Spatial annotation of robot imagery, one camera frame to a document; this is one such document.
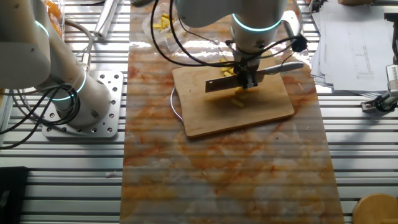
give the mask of metal table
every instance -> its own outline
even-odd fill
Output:
[[[102,6],[81,6],[96,1],[67,0],[66,16],[94,30]],[[313,25],[304,0],[299,0],[305,35],[313,54],[319,32]],[[0,152],[0,166],[26,166],[29,176],[24,202],[23,224],[28,223],[118,223],[126,118],[127,59],[129,49],[130,3],[116,13],[111,38],[95,43],[92,70],[115,70],[124,74],[119,136],[113,142],[50,142],[38,129],[24,145]],[[87,45],[85,35],[67,27],[66,42],[74,52]],[[364,114],[359,106],[363,96],[334,92],[317,86],[323,122],[335,168],[346,223],[361,197],[387,193],[398,197],[398,112],[382,117]],[[39,97],[29,97],[34,104]],[[9,125],[22,115],[13,108]],[[26,122],[5,135],[6,143],[21,140],[33,127]],[[116,177],[106,178],[116,171]]]

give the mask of marble surface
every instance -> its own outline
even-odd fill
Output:
[[[282,74],[293,118],[190,140],[170,107],[177,66],[142,31],[151,9],[132,8],[142,13],[131,17],[121,223],[344,223],[309,67]],[[192,31],[225,41],[229,20]],[[184,42],[202,60],[221,58],[209,41]],[[305,53],[291,60],[308,63]]]

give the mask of yellow food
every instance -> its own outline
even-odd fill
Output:
[[[231,98],[231,102],[233,104],[235,104],[236,106],[238,106],[239,108],[244,108],[244,103],[240,102],[239,100],[237,100],[235,98]]]
[[[163,20],[162,21],[162,27],[163,29],[168,28],[170,26],[170,21],[169,20]]]
[[[229,69],[228,72],[229,72],[231,75],[235,75],[235,73],[234,73],[234,68]]]
[[[159,29],[161,29],[161,28],[163,28],[162,27],[162,24],[154,24],[154,25],[152,25],[154,28],[159,28]]]
[[[54,27],[55,31],[57,31],[57,34],[62,38],[62,30],[61,27],[56,25],[55,23],[52,22],[52,27]]]
[[[235,96],[238,97],[240,100],[246,100],[249,97],[249,93],[248,93],[248,90],[245,90],[244,88],[239,87],[235,91]]]
[[[47,7],[47,12],[52,15],[54,15],[57,19],[59,19],[62,16],[62,12],[60,8],[52,2],[51,0],[46,0],[44,1],[45,6]]]
[[[170,26],[170,17],[167,14],[163,14],[162,17],[160,18],[159,23],[153,24],[153,28],[155,29],[160,29],[163,31],[164,29],[168,28]]]
[[[230,68],[229,68],[229,67],[224,67],[224,68],[221,68],[221,71],[222,71],[222,72],[226,72],[226,71],[228,71],[228,70],[230,70]]]

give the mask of wooden cutting board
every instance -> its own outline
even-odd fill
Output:
[[[274,65],[273,58],[264,60],[261,68]],[[180,98],[185,133],[198,137],[267,121],[288,118],[294,114],[282,77],[268,75],[259,86],[248,90],[245,104],[232,103],[237,88],[205,93],[206,80],[222,77],[220,68],[185,67],[173,71],[175,88]]]
[[[398,200],[387,194],[362,198],[353,210],[354,224],[398,224]]]

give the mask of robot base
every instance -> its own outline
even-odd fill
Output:
[[[111,106],[106,115],[96,124],[86,127],[71,127],[67,124],[42,128],[42,133],[47,138],[113,138],[118,133],[119,113],[121,105],[123,74],[113,71],[91,71],[91,76],[102,82],[111,94]],[[49,121],[60,119],[55,110],[55,106],[51,104],[44,115]]]

